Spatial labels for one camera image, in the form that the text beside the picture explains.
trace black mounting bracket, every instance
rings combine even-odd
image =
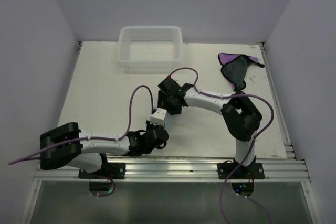
[[[236,168],[238,163],[234,161],[233,163],[224,162],[217,164],[217,172],[219,179],[226,179],[227,175]],[[235,173],[232,174],[230,179],[264,179],[265,173],[262,163],[253,162],[247,167],[241,166]]]
[[[99,170],[95,173],[86,173],[79,170],[78,178],[82,179],[100,179],[95,177],[94,175],[99,175],[103,177],[110,177],[112,179],[124,179],[125,178],[125,171],[126,171],[126,164],[125,163],[108,163],[107,169]]]
[[[185,83],[181,87],[168,76],[157,86],[160,89],[157,96],[158,108],[167,110],[170,115],[179,115],[182,113],[182,107],[188,107],[184,96],[193,87],[192,84]]]
[[[40,148],[43,149],[53,144],[78,138],[80,132],[81,130],[78,128],[78,123],[75,122],[59,126],[40,136]],[[77,141],[42,152],[40,155],[41,169],[53,170],[67,165],[71,160],[81,154],[82,148],[83,145]]]

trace cable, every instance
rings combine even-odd
[[[252,149],[253,149],[253,146],[254,146],[254,143],[255,143],[256,138],[257,138],[262,132],[264,132],[264,131],[271,125],[271,123],[273,122],[273,120],[274,120],[274,110],[273,110],[272,105],[271,105],[268,101],[266,101],[266,100],[265,100],[264,98],[262,98],[262,97],[259,97],[259,96],[257,96],[257,95],[254,95],[254,94],[233,94],[233,95],[229,95],[229,96],[224,96],[224,97],[222,97],[222,96],[218,96],[218,95],[208,94],[208,93],[206,93],[206,92],[203,92],[203,91],[199,90],[199,89],[197,88],[197,86],[196,86],[197,81],[198,81],[198,78],[199,78],[199,74],[198,74],[197,70],[194,69],[194,68],[189,68],[189,67],[177,68],[177,69],[175,69],[173,72],[171,72],[169,76],[171,76],[172,74],[176,73],[177,71],[184,70],[184,69],[186,69],[186,70],[191,70],[191,71],[193,71],[193,72],[196,74],[196,79],[195,79],[195,81],[194,81],[194,89],[195,89],[196,92],[198,92],[199,94],[202,94],[202,95],[205,95],[205,96],[207,96],[207,97],[211,97],[211,98],[217,98],[217,99],[230,99],[230,98],[237,98],[237,97],[252,97],[252,98],[256,98],[256,99],[258,99],[258,100],[264,102],[264,103],[269,107],[269,109],[270,109],[270,111],[271,111],[271,118],[270,118],[269,122],[268,122],[268,123],[267,123],[267,124],[266,124],[266,125],[265,125],[265,126],[264,126],[264,127],[263,127],[263,128],[262,128],[262,129],[261,129],[255,136],[254,136],[254,138],[252,139],[251,145],[250,145],[250,147],[249,147],[249,149],[248,149],[248,151],[247,151],[245,157],[244,157],[243,160],[236,166],[236,168],[234,168],[233,171],[230,172],[230,173],[227,175],[227,177],[225,178],[225,181],[224,181],[224,183],[223,183],[223,185],[222,185],[222,188],[221,188],[221,191],[220,191],[220,196],[219,196],[219,204],[220,204],[221,212],[222,212],[222,215],[223,215],[224,219],[226,220],[226,222],[227,222],[228,224],[230,224],[231,222],[230,222],[230,220],[228,219],[228,217],[226,216],[225,211],[224,211],[224,208],[223,208],[223,192],[224,192],[225,186],[226,186],[226,184],[227,184],[227,181],[231,178],[232,174],[234,174],[234,173],[235,173],[235,172],[242,166],[242,164],[245,162],[245,160],[247,159],[248,155],[250,154],[250,152],[251,152]],[[266,207],[264,207],[260,202],[256,201],[255,199],[252,199],[252,198],[249,198],[249,197],[247,197],[247,199],[253,201],[253,202],[256,203],[256,204],[258,204],[258,205],[259,205],[259,206],[266,212],[267,217],[268,217],[268,223],[272,223],[270,214],[269,214],[269,212],[267,211]]]
[[[109,181],[111,181],[112,185],[113,185],[113,189],[110,189],[109,192],[107,194],[99,194],[99,193],[96,193],[96,194],[93,194],[91,193],[92,195],[96,196],[96,197],[106,197],[106,196],[110,196],[111,194],[114,193],[114,191],[116,190],[116,183],[113,181],[113,179],[111,177],[104,177],[104,176],[100,176],[100,175],[96,175],[96,174],[92,174],[92,173],[88,173],[86,170],[83,170],[81,169],[83,172],[89,174],[89,175],[92,175],[93,177],[96,177],[96,178],[103,178],[103,179],[107,179]]]
[[[150,97],[151,97],[151,106],[152,106],[152,110],[154,108],[154,102],[153,102],[153,94],[152,94],[152,91],[150,90],[150,88],[146,85],[140,85],[138,87],[136,87],[136,89],[133,91],[132,95],[131,95],[131,99],[130,99],[130,104],[129,104],[129,119],[128,119],[128,126],[127,126],[127,129],[126,129],[126,132],[120,137],[120,138],[108,138],[108,137],[100,137],[100,136],[92,136],[90,137],[90,139],[96,139],[96,140],[107,140],[107,141],[120,141],[122,140],[128,133],[128,131],[130,130],[130,127],[131,127],[131,119],[132,119],[132,102],[133,102],[133,98],[134,98],[134,95],[135,93],[140,89],[140,88],[146,88],[148,91],[149,91],[149,94],[150,94]],[[70,139],[70,140],[65,140],[65,141],[62,141],[62,142],[59,142],[59,143],[56,143],[56,144],[53,144],[53,145],[49,145],[45,148],[42,148],[38,151],[35,151],[29,155],[26,155],[24,157],[21,157],[21,158],[18,158],[16,160],[13,160],[13,161],[10,161],[8,164],[9,165],[14,165],[16,163],[19,163],[19,162],[23,162],[23,161],[28,161],[28,160],[36,160],[38,158],[33,158],[34,156],[42,153],[42,152],[45,152],[49,149],[52,149],[52,148],[55,148],[55,147],[59,147],[61,145],[65,145],[65,144],[70,144],[70,143],[73,143],[73,142],[77,142],[77,141],[82,141],[82,140],[88,140],[89,138],[88,137],[80,137],[80,138],[75,138],[75,139]]]
[[[135,93],[140,89],[140,88],[145,88],[148,90],[149,95],[151,97],[151,106],[152,106],[152,111],[154,109],[154,102],[153,102],[153,94],[152,91],[150,90],[150,88],[146,85],[140,85],[138,87],[136,87],[136,89],[133,91],[133,93],[131,94],[131,99],[130,99],[130,104],[129,104],[129,117],[128,117],[128,125],[127,125],[127,129],[125,131],[125,133],[120,137],[120,138],[112,138],[112,141],[120,141],[122,140],[124,137],[126,137],[127,133],[130,131],[131,128],[131,121],[132,121],[132,103],[133,103],[133,98]],[[108,140],[110,141],[111,138],[108,137],[101,137],[101,136],[92,136],[91,139],[97,139],[97,140]]]

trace white table surface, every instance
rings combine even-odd
[[[128,122],[130,95],[138,85],[146,84],[157,103],[157,85],[170,69],[125,69],[117,63],[117,42],[84,42],[72,77],[59,125],[78,122],[80,129],[121,135]],[[222,76],[217,55],[221,52],[246,54],[263,62],[258,45],[184,44],[185,61],[181,66],[195,68],[200,75],[198,87],[203,90],[234,93]],[[193,72],[183,70],[173,75],[179,83],[193,83]],[[265,68],[252,65],[245,77],[245,93],[259,95],[272,105],[274,101]],[[253,103],[263,115],[261,127],[270,118],[268,107],[259,100]],[[131,130],[145,129],[150,116],[150,99],[145,89],[135,95]],[[182,108],[181,115],[169,118],[167,147],[154,150],[154,156],[234,157],[235,140],[222,116],[200,108]],[[258,138],[255,153],[258,158],[287,158],[277,115],[273,124]]]

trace white connector block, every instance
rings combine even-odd
[[[157,111],[151,115],[150,122],[156,125],[164,126],[164,120],[166,119],[167,113],[167,110],[158,108]]]

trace metal frame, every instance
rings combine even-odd
[[[283,135],[286,137],[286,142],[291,143],[290,138],[289,138],[289,134],[288,134],[288,130],[287,130],[287,127],[286,127],[286,124],[285,124],[285,118],[283,117],[282,109],[281,109],[281,106],[280,106],[278,94],[277,94],[277,91],[275,89],[275,85],[274,85],[274,82],[273,82],[273,77],[272,77],[272,74],[271,74],[270,69],[269,69],[269,64],[268,64],[268,60],[267,60],[267,57],[266,57],[265,48],[264,48],[263,44],[259,44],[259,46],[260,46],[261,54],[263,56],[262,58],[264,60],[264,64],[266,66],[266,74],[267,74],[268,81],[270,83],[271,93],[272,93],[273,100],[274,100],[274,103],[275,103],[275,109],[276,109],[277,115],[279,117],[280,127],[281,127],[281,130],[283,132]]]
[[[308,209],[310,212],[310,217],[313,223],[322,224],[321,216],[320,216],[313,192],[311,190],[310,182],[302,182],[301,184],[302,184],[303,193],[306,198],[307,205],[308,205]]]
[[[25,209],[21,216],[20,224],[29,224],[34,213],[37,197],[41,189],[41,180],[34,180],[30,189]]]
[[[221,182],[218,179],[217,163],[229,159],[216,158],[127,158],[109,157],[113,163],[126,163],[123,182]],[[304,161],[259,159],[263,164],[265,180],[261,182],[308,182],[309,174]],[[57,170],[36,170],[38,181],[78,180],[78,169],[63,167]]]

